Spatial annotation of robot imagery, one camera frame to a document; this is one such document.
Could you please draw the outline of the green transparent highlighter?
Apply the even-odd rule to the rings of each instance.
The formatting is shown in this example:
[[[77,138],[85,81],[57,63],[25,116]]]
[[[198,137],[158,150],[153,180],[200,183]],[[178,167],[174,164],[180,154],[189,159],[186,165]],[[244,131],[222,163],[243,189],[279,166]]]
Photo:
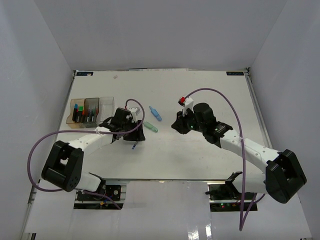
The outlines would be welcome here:
[[[143,125],[144,125],[147,129],[151,130],[151,131],[154,132],[154,133],[158,133],[158,131],[159,131],[157,127],[155,127],[154,125],[152,125],[151,123],[149,123],[149,122],[147,122],[147,121],[144,121],[144,122],[143,122]]]

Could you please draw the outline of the green pen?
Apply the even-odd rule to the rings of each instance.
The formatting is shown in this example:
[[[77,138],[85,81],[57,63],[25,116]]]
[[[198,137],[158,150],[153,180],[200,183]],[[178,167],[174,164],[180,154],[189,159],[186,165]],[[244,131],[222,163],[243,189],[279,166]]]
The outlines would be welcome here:
[[[92,110],[91,110],[91,113],[90,113],[90,122],[94,122],[94,115],[95,115],[95,108],[93,108]]]

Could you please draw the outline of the orange cap black highlighter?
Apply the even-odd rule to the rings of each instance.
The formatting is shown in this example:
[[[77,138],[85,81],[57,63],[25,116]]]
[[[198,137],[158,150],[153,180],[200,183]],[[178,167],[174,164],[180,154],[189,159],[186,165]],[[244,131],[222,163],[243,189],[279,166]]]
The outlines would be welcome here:
[[[86,117],[87,117],[87,112],[85,109],[83,109],[80,122],[84,123],[86,121]]]

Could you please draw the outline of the green cap black highlighter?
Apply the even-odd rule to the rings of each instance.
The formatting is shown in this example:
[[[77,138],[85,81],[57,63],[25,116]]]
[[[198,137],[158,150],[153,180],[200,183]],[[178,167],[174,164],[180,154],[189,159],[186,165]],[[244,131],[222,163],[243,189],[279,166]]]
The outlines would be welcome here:
[[[80,123],[81,122],[81,118],[82,118],[82,115],[83,115],[83,109],[84,109],[83,106],[79,106],[78,107],[77,112],[76,112],[76,118],[75,118],[75,122],[76,123]]]

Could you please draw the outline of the blue cap black highlighter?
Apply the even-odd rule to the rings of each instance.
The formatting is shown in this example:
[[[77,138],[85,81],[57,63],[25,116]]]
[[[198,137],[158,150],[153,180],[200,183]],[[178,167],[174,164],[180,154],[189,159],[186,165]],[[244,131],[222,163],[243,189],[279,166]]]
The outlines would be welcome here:
[[[76,103],[76,104],[74,105],[73,113],[72,113],[72,121],[73,121],[74,123],[77,122],[77,114],[78,114],[78,104]]]

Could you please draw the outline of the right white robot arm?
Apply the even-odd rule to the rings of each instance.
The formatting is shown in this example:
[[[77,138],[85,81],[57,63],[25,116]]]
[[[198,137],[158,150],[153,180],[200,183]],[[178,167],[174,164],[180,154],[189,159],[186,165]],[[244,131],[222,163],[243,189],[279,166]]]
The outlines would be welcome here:
[[[278,151],[241,138],[230,125],[216,120],[207,103],[194,104],[191,98],[187,98],[180,105],[182,110],[177,112],[176,120],[171,125],[174,130],[182,135],[190,131],[202,133],[210,144],[245,157],[261,171],[246,179],[249,192],[268,194],[277,202],[286,204],[307,183],[293,151]]]

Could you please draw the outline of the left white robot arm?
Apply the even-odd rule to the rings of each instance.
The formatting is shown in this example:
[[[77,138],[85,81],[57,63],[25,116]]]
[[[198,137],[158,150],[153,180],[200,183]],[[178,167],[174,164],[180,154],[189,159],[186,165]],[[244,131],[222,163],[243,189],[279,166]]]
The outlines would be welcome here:
[[[92,133],[80,138],[55,142],[46,160],[41,177],[56,187],[71,192],[88,191],[99,200],[105,196],[106,187],[102,178],[83,171],[83,160],[100,148],[123,139],[129,142],[142,142],[142,120],[138,119],[139,107],[117,108],[114,115],[105,119]]]

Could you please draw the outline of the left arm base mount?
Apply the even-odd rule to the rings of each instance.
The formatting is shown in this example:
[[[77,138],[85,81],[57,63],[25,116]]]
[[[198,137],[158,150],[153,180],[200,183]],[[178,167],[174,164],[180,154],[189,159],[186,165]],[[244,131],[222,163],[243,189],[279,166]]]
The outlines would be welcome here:
[[[94,194],[78,190],[73,208],[76,210],[121,210],[126,198],[126,186],[103,184]]]

